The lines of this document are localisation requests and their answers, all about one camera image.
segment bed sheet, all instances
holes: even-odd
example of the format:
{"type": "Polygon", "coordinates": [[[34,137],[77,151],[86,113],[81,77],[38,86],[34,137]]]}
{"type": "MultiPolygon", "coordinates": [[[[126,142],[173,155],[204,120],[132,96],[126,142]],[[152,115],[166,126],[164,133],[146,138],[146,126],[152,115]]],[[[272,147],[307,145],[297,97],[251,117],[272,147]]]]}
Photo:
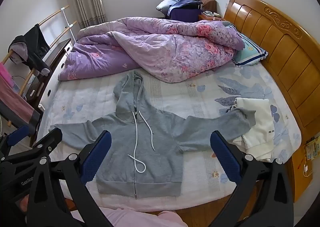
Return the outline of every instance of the bed sheet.
{"type": "MultiPolygon", "coordinates": [[[[226,112],[235,97],[270,100],[274,119],[275,138],[272,159],[286,162],[301,144],[298,125],[276,83],[258,63],[254,66],[236,67],[232,62],[223,67],[208,70],[184,82],[162,82],[143,69],[137,69],[144,77],[144,86],[151,103],[181,117],[193,115],[215,118],[226,112]]],[[[94,120],[115,112],[113,94],[115,84],[126,74],[61,82],[39,130],[38,140],[55,123],[79,123],[94,120]]],[[[52,161],[65,159],[78,150],[60,143],[50,154],[52,161]]],[[[235,183],[230,182],[211,150],[185,152],[183,181],[179,197],[135,199],[119,195],[98,193],[95,179],[86,184],[100,207],[130,208],[137,211],[176,210],[204,204],[231,194],[235,183]]],[[[67,185],[61,181],[66,197],[71,198],[67,185]]]]}

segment wooden headboard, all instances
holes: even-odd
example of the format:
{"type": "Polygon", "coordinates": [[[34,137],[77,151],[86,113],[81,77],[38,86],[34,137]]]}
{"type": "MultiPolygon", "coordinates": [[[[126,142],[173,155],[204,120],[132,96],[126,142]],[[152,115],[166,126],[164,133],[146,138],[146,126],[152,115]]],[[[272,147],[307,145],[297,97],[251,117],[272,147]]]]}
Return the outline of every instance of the wooden headboard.
{"type": "Polygon", "coordinates": [[[312,179],[303,176],[303,163],[299,167],[304,144],[320,132],[320,45],[294,20],[261,0],[230,0],[224,19],[269,53],[262,64],[301,130],[302,145],[288,163],[296,201],[312,179]]]}

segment clothes drying rack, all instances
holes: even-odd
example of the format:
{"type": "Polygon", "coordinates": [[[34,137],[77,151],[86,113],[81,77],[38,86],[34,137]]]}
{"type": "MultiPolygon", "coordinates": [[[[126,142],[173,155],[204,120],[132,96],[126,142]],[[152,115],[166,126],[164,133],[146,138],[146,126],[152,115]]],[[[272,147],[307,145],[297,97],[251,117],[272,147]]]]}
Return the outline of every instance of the clothes drying rack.
{"type": "MultiPolygon", "coordinates": [[[[75,37],[74,37],[74,35],[73,35],[72,31],[71,31],[71,28],[77,23],[77,21],[73,22],[72,24],[69,24],[69,22],[68,22],[68,20],[67,20],[67,17],[66,17],[66,15],[65,15],[65,13],[64,13],[64,10],[65,10],[66,8],[68,8],[68,7],[69,7],[69,5],[67,5],[67,6],[59,9],[58,11],[56,11],[56,12],[53,13],[53,14],[51,14],[50,16],[48,16],[47,18],[45,18],[44,20],[42,20],[42,21],[39,23],[40,26],[43,25],[45,22],[47,22],[49,19],[51,19],[51,18],[54,17],[55,15],[59,14],[60,12],[63,13],[64,18],[66,19],[66,22],[67,22],[68,26],[67,26],[66,29],[52,42],[52,44],[49,46],[50,49],[52,49],[52,47],[59,41],[59,39],[62,38],[62,36],[63,36],[64,34],[66,34],[69,30],[70,30],[70,32],[71,32],[71,35],[72,35],[72,38],[73,38],[74,42],[76,41],[76,40],[75,40],[75,37]]],[[[5,64],[6,61],[10,58],[10,56],[11,56],[12,54],[13,54],[13,50],[10,50],[9,53],[6,55],[6,57],[3,59],[2,63],[5,64]]],[[[24,90],[25,90],[25,88],[26,88],[26,86],[27,86],[27,84],[28,84],[28,82],[29,82],[29,80],[30,80],[30,78],[31,78],[31,76],[33,75],[34,72],[35,72],[35,69],[34,69],[34,68],[31,69],[30,73],[29,73],[28,76],[26,77],[26,80],[24,81],[24,83],[23,83],[23,85],[22,85],[22,87],[21,87],[21,89],[20,89],[20,91],[19,91],[19,95],[20,95],[20,96],[22,96],[22,94],[23,94],[23,92],[24,92],[24,90]]],[[[8,125],[9,127],[11,127],[11,124],[12,124],[11,121],[9,121],[7,125],[8,125]]]]}

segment wooden floor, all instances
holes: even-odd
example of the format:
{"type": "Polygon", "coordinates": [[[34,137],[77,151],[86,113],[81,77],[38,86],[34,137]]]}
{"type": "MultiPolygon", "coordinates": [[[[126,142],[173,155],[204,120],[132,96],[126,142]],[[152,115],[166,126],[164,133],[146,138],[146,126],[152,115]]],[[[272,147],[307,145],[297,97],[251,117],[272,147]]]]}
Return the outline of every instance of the wooden floor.
{"type": "MultiPolygon", "coordinates": [[[[246,216],[250,215],[253,209],[254,203],[258,196],[258,190],[260,186],[255,186],[252,191],[249,202],[242,213],[239,220],[242,220],[246,216]]],[[[228,201],[230,196],[226,196],[217,201],[212,201],[207,204],[195,206],[192,208],[177,210],[177,214],[182,218],[182,220],[188,225],[188,227],[208,227],[209,224],[215,219],[220,210],[224,207],[225,203],[228,201]]]]}

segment purple blanket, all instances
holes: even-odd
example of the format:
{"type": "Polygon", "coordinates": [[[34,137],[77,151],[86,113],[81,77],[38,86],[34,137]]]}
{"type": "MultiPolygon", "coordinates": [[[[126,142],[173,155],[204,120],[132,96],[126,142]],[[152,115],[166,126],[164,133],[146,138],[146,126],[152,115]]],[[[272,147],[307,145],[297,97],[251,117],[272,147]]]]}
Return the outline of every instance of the purple blanket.
{"type": "Polygon", "coordinates": [[[222,21],[184,23],[124,18],[82,29],[59,80],[115,74],[143,67],[175,83],[230,61],[244,43],[222,21]]]}

